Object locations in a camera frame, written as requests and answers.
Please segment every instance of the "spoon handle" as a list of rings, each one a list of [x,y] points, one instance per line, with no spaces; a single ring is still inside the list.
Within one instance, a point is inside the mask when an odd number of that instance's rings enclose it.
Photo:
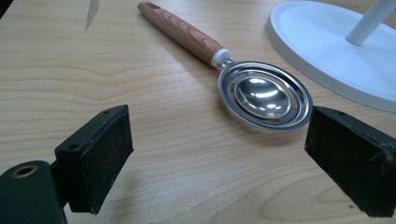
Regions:
[[[204,62],[220,67],[229,59],[228,50],[216,40],[171,12],[150,2],[141,2],[137,8],[151,23]]]

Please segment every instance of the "metal spoon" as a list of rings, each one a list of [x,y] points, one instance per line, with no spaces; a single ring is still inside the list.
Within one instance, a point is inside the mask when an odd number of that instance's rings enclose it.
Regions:
[[[150,2],[140,3],[138,8],[180,45],[222,69],[218,82],[220,96],[239,118],[271,131],[294,130],[309,121],[311,96],[286,71],[268,63],[236,63],[226,48],[176,15]]]

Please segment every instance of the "white pole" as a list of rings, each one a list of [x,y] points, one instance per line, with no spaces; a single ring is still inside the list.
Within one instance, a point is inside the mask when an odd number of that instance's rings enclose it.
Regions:
[[[361,45],[395,8],[396,0],[377,0],[349,33],[346,40],[354,45]]]

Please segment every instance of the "white base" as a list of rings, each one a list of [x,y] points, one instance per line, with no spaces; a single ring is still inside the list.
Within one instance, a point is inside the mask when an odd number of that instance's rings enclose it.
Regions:
[[[381,24],[361,46],[346,36],[362,15],[318,2],[290,1],[266,29],[279,52],[320,85],[346,98],[396,112],[396,31]]]

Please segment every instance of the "table surface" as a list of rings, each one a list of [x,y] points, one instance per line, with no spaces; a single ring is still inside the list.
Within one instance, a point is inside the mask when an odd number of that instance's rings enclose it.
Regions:
[[[97,216],[69,223],[394,223],[369,218],[305,153],[306,125],[271,133],[228,111],[219,71],[148,23],[138,0],[14,0],[0,20],[0,172],[55,160],[94,115],[130,107],[135,152]],[[282,0],[155,0],[228,48],[300,79],[315,105],[396,137],[396,114],[315,83],[273,47],[264,25]],[[367,1],[324,1],[364,13]],[[393,13],[386,23],[395,28]]]

